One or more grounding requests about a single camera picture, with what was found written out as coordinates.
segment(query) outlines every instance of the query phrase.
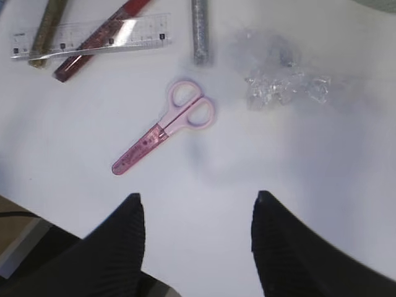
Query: scissors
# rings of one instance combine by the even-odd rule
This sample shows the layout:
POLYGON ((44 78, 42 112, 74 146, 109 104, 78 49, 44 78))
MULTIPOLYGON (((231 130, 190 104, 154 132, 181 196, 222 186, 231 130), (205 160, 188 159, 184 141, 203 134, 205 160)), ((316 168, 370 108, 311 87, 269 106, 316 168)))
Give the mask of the scissors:
POLYGON ((168 95, 168 105, 167 114, 113 165, 115 175, 124 174, 181 129, 205 129, 215 119, 215 106, 205 97, 202 89, 195 82, 189 80, 177 82, 171 87, 168 95), (184 103, 179 105, 177 99, 183 99, 184 103), (204 123, 193 123, 191 116, 202 105, 207 106, 209 119, 204 123))

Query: scissor handle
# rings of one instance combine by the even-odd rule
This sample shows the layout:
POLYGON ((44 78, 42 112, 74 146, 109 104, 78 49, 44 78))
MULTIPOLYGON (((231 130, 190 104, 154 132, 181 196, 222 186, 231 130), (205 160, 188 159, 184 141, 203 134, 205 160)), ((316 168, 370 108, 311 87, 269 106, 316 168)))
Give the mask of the scissor handle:
POLYGON ((180 129, 189 128, 193 130, 202 130, 209 127, 215 120, 215 106, 206 97, 199 98, 194 106, 192 106, 188 111, 181 114, 177 119, 175 119, 166 129, 165 132, 171 136, 172 134, 178 132, 180 129), (189 116, 195 112, 202 105, 207 105, 209 108, 209 119, 202 124, 195 124, 189 120, 189 116))
POLYGON ((180 82, 175 83, 171 87, 171 89, 169 90, 168 101, 169 101, 170 108, 172 108, 173 110, 180 111, 184 107, 187 107, 189 104, 191 104, 196 99, 201 98, 203 96, 204 96, 204 93, 203 93, 202 89, 195 82, 190 81, 190 80, 182 80, 180 82), (176 94, 177 94, 178 90, 182 87, 191 87, 195 91, 195 95, 192 96, 192 98, 190 100, 188 100, 187 102, 185 102, 183 105, 179 106, 175 102, 175 98, 176 98, 176 94))
POLYGON ((206 97, 204 97, 201 88, 189 80, 180 81, 172 86, 169 91, 169 110, 167 114, 159 122, 159 125, 165 129, 170 136, 182 128, 190 128, 195 130, 205 129, 210 126, 215 119, 215 106, 206 97), (194 94, 182 105, 175 102, 176 94, 181 87, 188 86, 192 88, 194 94), (202 105, 209 108, 209 120, 203 124, 195 124, 189 120, 189 116, 202 105))

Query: gold glitter tube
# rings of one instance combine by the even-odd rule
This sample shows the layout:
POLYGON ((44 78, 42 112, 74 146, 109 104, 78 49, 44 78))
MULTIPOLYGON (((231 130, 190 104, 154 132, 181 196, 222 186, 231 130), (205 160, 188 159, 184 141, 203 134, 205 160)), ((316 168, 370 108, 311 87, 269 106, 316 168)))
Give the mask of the gold glitter tube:
MULTIPOLYGON (((40 28, 33 43, 32 54, 47 54, 49 52, 67 2, 68 0, 48 0, 40 28)), ((29 61, 29 65, 36 68, 45 67, 45 63, 45 59, 29 61)))

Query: table surface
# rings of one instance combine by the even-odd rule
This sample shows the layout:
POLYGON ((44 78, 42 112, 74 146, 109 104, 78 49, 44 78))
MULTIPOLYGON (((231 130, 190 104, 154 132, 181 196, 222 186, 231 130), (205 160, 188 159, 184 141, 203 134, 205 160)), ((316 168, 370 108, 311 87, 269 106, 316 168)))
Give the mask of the table surface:
MULTIPOLYGON (((10 33, 42 9, 22 9, 24 1, 8 1, 0 17, 1 195, 84 237, 141 193, 143 269, 182 296, 262 296, 250 226, 263 189, 343 252, 396 278, 396 16, 349 0, 212 1, 216 63, 196 69, 189 1, 157 0, 144 14, 171 14, 171 47, 97 56, 61 84, 51 77, 59 61, 39 71, 9 59, 10 33), (246 28, 293 40, 312 69, 345 90, 326 105, 249 111, 230 58, 246 28), (216 102, 215 125, 180 132, 112 175, 180 77, 216 102)), ((65 17, 106 19, 123 1, 97 3, 71 1, 65 17)))

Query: ruler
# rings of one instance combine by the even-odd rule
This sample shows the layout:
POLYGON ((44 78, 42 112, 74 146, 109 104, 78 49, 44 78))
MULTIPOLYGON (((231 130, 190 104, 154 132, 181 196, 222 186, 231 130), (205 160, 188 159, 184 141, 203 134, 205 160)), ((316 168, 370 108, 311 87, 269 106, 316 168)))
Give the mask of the ruler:
POLYGON ((26 61, 163 48, 171 44, 169 21, 169 14, 125 20, 118 34, 109 38, 101 48, 79 51, 76 49, 104 23, 104 20, 59 25, 46 54, 31 51, 38 28, 20 30, 11 36, 11 58, 26 61))

